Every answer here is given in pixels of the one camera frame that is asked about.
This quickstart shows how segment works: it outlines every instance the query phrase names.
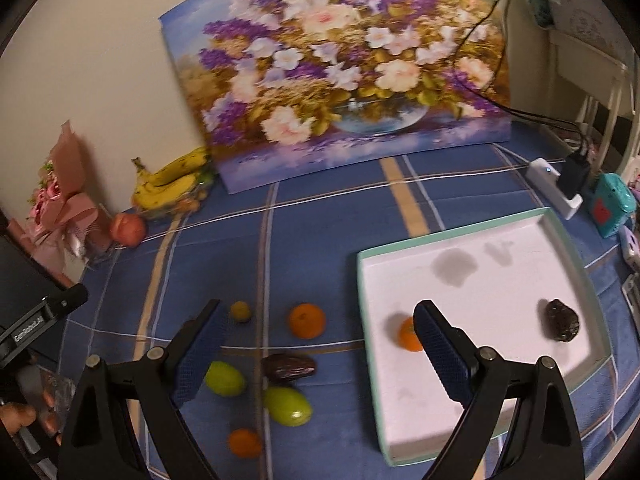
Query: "bolt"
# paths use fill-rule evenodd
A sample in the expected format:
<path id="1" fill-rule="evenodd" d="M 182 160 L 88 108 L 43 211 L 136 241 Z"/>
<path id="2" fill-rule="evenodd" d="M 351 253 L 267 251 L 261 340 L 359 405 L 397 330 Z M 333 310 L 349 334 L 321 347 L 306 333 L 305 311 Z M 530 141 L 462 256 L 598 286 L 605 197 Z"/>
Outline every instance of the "bolt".
<path id="1" fill-rule="evenodd" d="M 493 361 L 496 356 L 497 356 L 497 353 L 490 346 L 483 346 L 480 349 L 480 357 L 482 359 L 486 359 L 487 361 Z"/>
<path id="2" fill-rule="evenodd" d="M 543 367 L 549 368 L 549 370 L 552 370 L 556 366 L 556 362 L 548 355 L 542 356 L 540 362 L 542 363 Z"/>
<path id="3" fill-rule="evenodd" d="M 100 364 L 100 356 L 96 354 L 90 355 L 84 362 L 89 368 L 95 368 Z"/>
<path id="4" fill-rule="evenodd" d="M 161 358 L 164 355 L 164 348 L 161 346 L 154 346 L 149 352 L 146 353 L 146 356 L 155 361 L 156 359 Z"/>

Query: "tablecloth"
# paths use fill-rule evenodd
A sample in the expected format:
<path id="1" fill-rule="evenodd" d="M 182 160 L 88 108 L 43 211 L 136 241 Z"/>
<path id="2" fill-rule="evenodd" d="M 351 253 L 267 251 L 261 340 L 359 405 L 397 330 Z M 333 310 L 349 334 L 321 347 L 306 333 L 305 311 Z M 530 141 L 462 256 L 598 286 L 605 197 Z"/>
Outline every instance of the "tablecloth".
<path id="1" fill-rule="evenodd" d="M 129 361 L 166 345 L 210 298 L 227 306 L 244 300 L 255 315 L 230 332 L 221 358 L 248 379 L 247 393 L 223 399 L 203 386 L 181 410 L 220 477 L 421 478 L 428 463 L 391 468 L 378 448 L 356 254 L 548 205 L 524 179 L 524 162 L 538 156 L 558 162 L 560 155 L 550 139 L 514 123 L 502 148 L 412 153 L 234 195 L 215 186 L 200 211 L 172 224 L 151 224 L 138 248 L 115 250 L 85 272 L 90 298 L 68 319 L 60 371 L 77 381 L 93 353 L 109 363 Z M 640 413 L 640 348 L 621 292 L 629 270 L 616 237 L 601 238 L 585 208 L 563 222 L 593 280 L 613 347 L 612 358 L 572 394 L 591 471 Z M 326 331 L 310 344 L 287 328 L 289 309 L 301 302 L 322 306 L 328 318 Z M 281 349 L 300 349 L 318 363 L 316 375 L 297 382 L 314 409 L 311 421 L 298 428 L 270 421 L 260 400 L 260 359 Z M 138 413 L 133 419 L 152 474 L 167 478 L 143 418 Z M 260 459 L 240 460 L 227 449 L 229 432 L 240 427 L 262 435 Z M 501 445 L 496 438 L 487 450 L 487 475 Z"/>

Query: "white tray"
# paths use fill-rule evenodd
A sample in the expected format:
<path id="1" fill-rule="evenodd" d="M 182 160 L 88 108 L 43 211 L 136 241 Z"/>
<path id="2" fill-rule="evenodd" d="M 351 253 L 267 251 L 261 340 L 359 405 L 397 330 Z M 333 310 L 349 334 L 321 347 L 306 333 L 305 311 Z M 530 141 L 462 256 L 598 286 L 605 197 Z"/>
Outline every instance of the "white tray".
<path id="1" fill-rule="evenodd" d="M 427 356 L 396 343 L 421 300 L 433 300 L 476 346 L 492 346 L 505 359 L 552 356 L 570 392 L 611 356 L 591 280 L 549 208 L 362 251 L 358 288 L 378 440 L 390 465 L 437 456 L 463 411 Z M 555 298 L 580 317 L 570 343 L 543 333 L 542 311 Z M 495 434 L 508 430 L 513 405 L 503 406 Z"/>

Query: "floral painting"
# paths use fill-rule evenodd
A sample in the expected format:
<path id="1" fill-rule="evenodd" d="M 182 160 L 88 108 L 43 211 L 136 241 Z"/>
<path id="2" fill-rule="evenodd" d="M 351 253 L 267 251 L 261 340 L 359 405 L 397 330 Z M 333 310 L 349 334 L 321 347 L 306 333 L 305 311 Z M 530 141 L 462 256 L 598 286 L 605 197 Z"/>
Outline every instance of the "floral painting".
<path id="1" fill-rule="evenodd" d="M 161 17 L 229 192 L 496 142 L 510 118 L 494 0 L 187 0 Z M 453 59 L 458 45 L 467 37 Z"/>

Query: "dark wrinkled fruit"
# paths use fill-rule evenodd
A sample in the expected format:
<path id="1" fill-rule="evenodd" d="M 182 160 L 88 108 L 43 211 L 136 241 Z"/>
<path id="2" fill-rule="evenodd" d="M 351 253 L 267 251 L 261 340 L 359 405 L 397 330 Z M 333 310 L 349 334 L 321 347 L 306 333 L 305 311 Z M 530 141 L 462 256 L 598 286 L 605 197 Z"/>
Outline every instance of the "dark wrinkled fruit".
<path id="1" fill-rule="evenodd" d="M 272 354 L 262 359 L 262 372 L 275 383 L 295 381 L 316 373 L 316 362 L 303 355 Z"/>
<path id="2" fill-rule="evenodd" d="M 556 341 L 568 343 L 580 330 L 580 319 L 575 310 L 560 300 L 553 300 L 546 306 L 546 318 L 551 335 Z"/>

